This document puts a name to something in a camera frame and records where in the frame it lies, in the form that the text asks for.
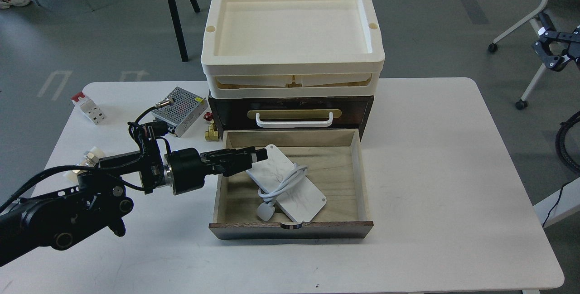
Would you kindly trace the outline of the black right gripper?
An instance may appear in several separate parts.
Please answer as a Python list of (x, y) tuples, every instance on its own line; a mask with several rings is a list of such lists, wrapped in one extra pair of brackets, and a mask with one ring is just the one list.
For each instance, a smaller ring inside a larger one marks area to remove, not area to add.
[[(546, 30), (546, 29), (540, 29), (538, 34), (542, 33), (544, 30)], [(551, 50), (551, 52), (553, 52), (553, 54), (556, 54), (556, 55), (561, 54), (561, 52), (564, 50), (564, 44), (558, 43), (558, 42), (553, 42), (550, 44), (550, 50)], [(570, 61), (570, 62), (573, 62), (576, 65), (576, 67), (579, 67), (580, 57), (579, 57), (579, 63), (575, 63), (574, 61)]]

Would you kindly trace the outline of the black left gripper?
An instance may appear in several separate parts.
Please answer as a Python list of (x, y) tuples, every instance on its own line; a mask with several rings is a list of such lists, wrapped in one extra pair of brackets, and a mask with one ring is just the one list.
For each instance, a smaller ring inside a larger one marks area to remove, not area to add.
[(166, 180), (173, 195), (180, 195), (202, 188), (207, 175), (230, 177), (267, 159), (266, 148), (224, 148), (201, 154), (195, 148), (186, 148), (165, 155)]

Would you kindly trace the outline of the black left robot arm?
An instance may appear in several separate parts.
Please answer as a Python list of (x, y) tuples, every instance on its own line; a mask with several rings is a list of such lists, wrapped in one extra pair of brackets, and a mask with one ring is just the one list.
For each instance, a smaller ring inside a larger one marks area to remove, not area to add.
[[(125, 235), (122, 218), (133, 209), (126, 195), (132, 188), (152, 193), (164, 185), (174, 195), (202, 188), (207, 175), (226, 177), (244, 172), (267, 159), (265, 149), (246, 147), (199, 153), (195, 148), (161, 156), (157, 141), (166, 135), (166, 122), (128, 123), (139, 150), (105, 157), (93, 166), (64, 165), (31, 177), (1, 206), (0, 263), (7, 263), (40, 246), (66, 250), (108, 227)], [(21, 195), (60, 172), (79, 169), (78, 185), (33, 198)]]

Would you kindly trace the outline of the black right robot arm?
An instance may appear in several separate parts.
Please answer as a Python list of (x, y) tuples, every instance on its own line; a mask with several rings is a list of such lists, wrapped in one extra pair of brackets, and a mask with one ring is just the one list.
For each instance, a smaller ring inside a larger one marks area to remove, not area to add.
[[(564, 50), (561, 54), (553, 54), (550, 44), (553, 42), (563, 43)], [(559, 32), (553, 29), (546, 29), (539, 34), (539, 39), (532, 45), (532, 48), (542, 60), (547, 69), (561, 71), (570, 61), (579, 63), (580, 57), (580, 36), (579, 27), (573, 32)]]

